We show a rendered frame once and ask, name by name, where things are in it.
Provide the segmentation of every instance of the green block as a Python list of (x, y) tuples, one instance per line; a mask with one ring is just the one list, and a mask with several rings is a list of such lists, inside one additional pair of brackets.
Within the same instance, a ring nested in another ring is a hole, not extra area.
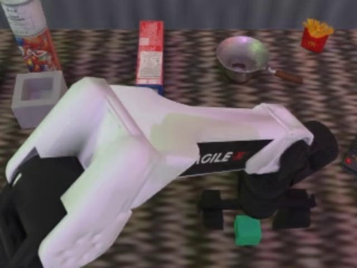
[(260, 221), (246, 215), (236, 216), (234, 233), (237, 246), (255, 246), (262, 239)]

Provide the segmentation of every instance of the yellow logo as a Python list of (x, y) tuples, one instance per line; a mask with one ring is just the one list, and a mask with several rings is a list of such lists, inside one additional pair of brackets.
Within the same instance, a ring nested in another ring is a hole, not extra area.
[(309, 46), (312, 46), (312, 47), (315, 47), (315, 46), (316, 46), (316, 43), (313, 42), (313, 41), (309, 41), (307, 44), (308, 44)]

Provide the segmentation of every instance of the gray wall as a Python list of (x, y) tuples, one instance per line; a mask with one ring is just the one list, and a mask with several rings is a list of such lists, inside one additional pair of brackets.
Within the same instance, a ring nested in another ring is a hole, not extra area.
[[(357, 28), (357, 0), (42, 0), (51, 28), (302, 28), (308, 17)], [(0, 28), (8, 27), (0, 13)]]

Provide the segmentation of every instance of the remote control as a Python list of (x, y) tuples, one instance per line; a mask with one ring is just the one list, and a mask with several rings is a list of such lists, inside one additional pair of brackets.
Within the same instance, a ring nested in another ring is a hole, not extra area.
[(345, 171), (357, 175), (357, 137), (353, 140), (342, 159), (341, 166)]

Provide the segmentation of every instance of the table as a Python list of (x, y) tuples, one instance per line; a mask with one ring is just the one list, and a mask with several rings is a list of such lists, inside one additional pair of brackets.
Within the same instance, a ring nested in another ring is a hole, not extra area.
[[(305, 78), (304, 85), (270, 75), (246, 85), (227, 81), (217, 68), (215, 47), (230, 35), (251, 35), (271, 51), (271, 65)], [(110, 84), (133, 85), (138, 32), (57, 30), (53, 38), (70, 85), (84, 76)], [(299, 46), (298, 31), (166, 31), (166, 97), (196, 106), (253, 107), (262, 102), (286, 106), (301, 121), (330, 127), (340, 152), (357, 135), (357, 31), (337, 31), (321, 54)], [(11, 112), (16, 73), (26, 72), (9, 31), (0, 31), (0, 179), (7, 160), (30, 131), (19, 129)], [(257, 247), (234, 245), (234, 213), (224, 231), (202, 228), (195, 202), (204, 189), (234, 195), (233, 174), (179, 179), (134, 211), (115, 245), (87, 267), (121, 268), (318, 268), (357, 265), (357, 180), (338, 161), (302, 183), (317, 196), (309, 229), (272, 231), (262, 222)]]

